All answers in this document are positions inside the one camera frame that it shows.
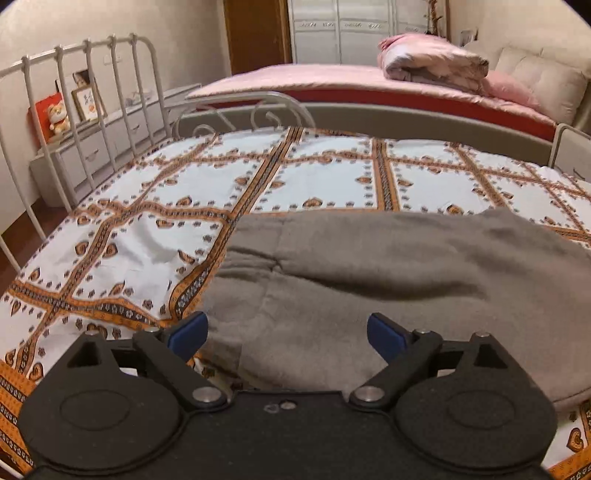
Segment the circular pad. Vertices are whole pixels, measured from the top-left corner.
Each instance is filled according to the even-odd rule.
[[[420,450],[470,470],[541,460],[556,431],[556,414],[544,395],[501,369],[421,382],[402,395],[394,416]]]
[[[161,385],[80,370],[45,391],[43,402],[28,400],[23,439],[38,455],[78,470],[116,469],[149,455],[176,431],[178,403]]]

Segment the blue gripper pad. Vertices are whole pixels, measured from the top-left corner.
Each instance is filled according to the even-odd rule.
[[[171,328],[166,329],[165,345],[188,362],[207,340],[207,316],[195,312]]]
[[[410,346],[412,336],[381,313],[372,313],[368,319],[368,341],[390,363]]]

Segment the white metal bed frame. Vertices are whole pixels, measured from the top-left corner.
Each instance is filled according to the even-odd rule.
[[[127,131],[127,136],[129,138],[129,144],[131,146],[131,151],[132,151],[134,158],[135,158],[138,156],[137,145],[134,142],[134,138],[132,135],[132,129],[129,126],[129,119],[128,119],[128,114],[127,114],[126,106],[125,106],[125,98],[124,98],[123,91],[121,89],[121,77],[119,75],[119,67],[118,67],[117,61],[116,61],[116,49],[117,49],[117,45],[120,45],[120,44],[130,44],[131,45],[132,58],[134,61],[135,78],[136,78],[137,85],[138,85],[139,97],[141,99],[142,111],[144,113],[144,118],[146,121],[146,125],[148,127],[148,136],[150,139],[150,144],[153,147],[156,145],[157,142],[154,139],[154,132],[152,131],[152,128],[150,127],[150,121],[148,120],[147,106],[146,106],[146,101],[145,101],[145,97],[144,97],[144,88],[142,85],[141,74],[139,71],[139,60],[138,60],[138,53],[137,53],[138,43],[145,44],[148,47],[148,50],[150,51],[150,57],[151,57],[151,61],[152,61],[152,69],[154,72],[156,92],[158,95],[158,103],[160,105],[160,111],[162,114],[164,129],[165,129],[165,133],[166,133],[165,139],[173,136],[172,128],[171,128],[171,125],[168,121],[168,111],[171,109],[177,109],[177,108],[184,108],[184,110],[179,115],[178,119],[176,120],[175,126],[174,126],[174,131],[176,133],[175,138],[179,138],[178,126],[179,126],[182,116],[188,112],[195,111],[195,110],[207,110],[207,111],[214,112],[222,120],[222,122],[227,126],[227,128],[230,131],[236,131],[237,130],[236,127],[227,119],[227,117],[225,117],[223,113],[218,111],[213,106],[213,105],[224,103],[224,102],[256,102],[258,100],[258,103],[253,107],[252,112],[251,112],[250,119],[251,119],[252,129],[258,128],[258,126],[255,122],[256,113],[261,108],[266,108],[266,109],[271,108],[272,104],[275,104],[275,105],[280,104],[283,107],[287,108],[287,110],[289,110],[294,115],[295,121],[298,126],[304,125],[306,127],[311,127],[311,128],[315,127],[314,119],[310,115],[309,111],[302,104],[300,104],[299,102],[297,102],[295,99],[293,99],[290,96],[284,95],[282,93],[277,93],[277,92],[238,93],[238,94],[231,94],[231,95],[215,96],[215,97],[210,97],[207,99],[188,100],[185,102],[179,102],[179,103],[173,103],[171,105],[165,105],[164,104],[164,93],[163,93],[162,83],[161,83],[161,79],[160,79],[160,71],[158,69],[158,61],[156,58],[156,49],[155,49],[153,43],[149,39],[147,39],[146,37],[138,36],[135,33],[132,33],[129,36],[123,37],[123,38],[117,38],[115,35],[110,35],[108,38],[106,38],[104,40],[100,40],[100,41],[84,40],[80,44],[70,45],[67,47],[57,46],[52,50],[45,51],[45,52],[37,54],[37,55],[24,56],[21,60],[13,63],[8,68],[0,70],[0,80],[10,74],[13,74],[13,73],[22,72],[24,74],[25,87],[27,90],[29,106],[31,109],[31,116],[33,118],[33,126],[35,129],[35,134],[37,135],[37,138],[41,144],[41,150],[43,151],[44,158],[49,166],[53,182],[56,185],[57,191],[58,191],[60,198],[64,204],[64,207],[66,208],[68,213],[70,213],[72,211],[72,206],[66,196],[66,192],[64,191],[63,185],[61,184],[56,167],[53,164],[53,161],[51,159],[51,153],[50,153],[49,147],[47,145],[47,142],[45,141],[45,138],[43,136],[43,133],[41,130],[41,122],[39,120],[39,116],[38,116],[37,110],[35,108],[35,95],[34,95],[33,85],[32,85],[32,81],[31,81],[31,66],[36,65],[38,63],[42,63],[44,61],[48,61],[48,60],[55,60],[56,61],[57,72],[58,72],[58,77],[60,80],[61,91],[62,91],[64,104],[66,107],[66,112],[67,112],[68,117],[70,119],[74,119],[75,118],[74,109],[72,107],[72,99],[70,98],[71,91],[68,90],[67,85],[66,85],[66,80],[65,80],[65,75],[64,75],[64,67],[63,67],[63,59],[66,55],[69,55],[72,53],[76,53],[76,52],[85,53],[86,65],[87,65],[88,73],[89,73],[89,77],[90,77],[90,87],[92,88],[94,98],[97,99],[97,98],[99,98],[99,95],[98,95],[98,90],[96,87],[95,75],[94,75],[94,70],[93,70],[93,66],[92,66],[91,52],[92,52],[93,48],[107,47],[111,51],[111,61],[112,61],[112,65],[113,65],[113,76],[115,78],[115,86],[117,89],[117,96],[119,99],[119,104],[121,106],[121,112],[122,112],[123,121],[125,124],[125,129]],[[105,128],[105,117],[103,115],[101,108],[97,108],[97,115],[98,115],[98,124],[100,126],[100,130],[102,132],[103,140],[105,142],[106,150],[107,150],[107,153],[109,156],[109,162],[111,164],[111,167],[113,168],[113,173],[115,173],[115,172],[117,172],[117,167],[115,165],[115,156],[113,154],[111,147],[109,146],[109,142],[107,141],[107,132],[106,132],[106,128]],[[267,120],[274,122],[276,127],[281,126],[281,121],[279,120],[279,118],[276,115],[273,114],[272,111],[268,110],[265,116],[266,116]],[[72,137],[73,137],[74,143],[76,145],[78,155],[80,157],[80,162],[82,163],[82,167],[84,168],[84,171],[86,173],[86,178],[87,178],[92,190],[94,191],[94,189],[96,188],[96,182],[94,181],[94,179],[92,177],[92,173],[90,172],[88,165],[85,162],[85,155],[82,151],[82,146],[80,143],[81,140],[83,140],[83,138],[81,138],[81,134],[78,131],[78,127],[74,123],[73,120],[70,121],[70,125],[71,125]],[[201,125],[198,125],[197,127],[195,127],[195,129],[193,130],[193,135],[197,135],[197,133],[200,131],[205,131],[207,134],[215,133],[215,130],[210,125],[201,124]],[[6,160],[8,170],[9,170],[10,175],[12,177],[12,181],[14,182],[15,187],[17,189],[18,195],[21,198],[22,204],[24,205],[25,210],[27,211],[27,214],[28,214],[29,218],[31,219],[31,222],[34,225],[35,230],[39,234],[39,237],[44,242],[44,241],[46,241],[45,232],[43,231],[43,228],[41,227],[29,202],[27,201],[26,197],[24,196],[23,189],[18,181],[17,175],[15,174],[13,160],[8,154],[8,150],[6,148],[6,140],[5,140],[5,137],[2,132],[2,125],[1,124],[0,124],[0,151],[4,154],[4,159]],[[19,263],[17,262],[16,258],[14,257],[14,255],[12,254],[12,252],[10,251],[10,249],[8,248],[6,242],[4,241],[4,239],[2,238],[1,235],[0,235],[0,248],[2,248],[4,254],[7,256],[8,260],[10,261],[10,263],[14,267],[14,269],[17,272],[19,272],[21,267],[20,267]]]

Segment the red pillow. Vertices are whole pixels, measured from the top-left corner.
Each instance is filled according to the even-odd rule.
[[[490,70],[486,78],[482,80],[482,86],[488,96],[528,106],[544,113],[534,92],[511,75]]]

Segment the white wardrobe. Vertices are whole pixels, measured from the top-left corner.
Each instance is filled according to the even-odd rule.
[[[289,0],[289,10],[294,63],[375,66],[380,40],[428,29],[427,0]]]

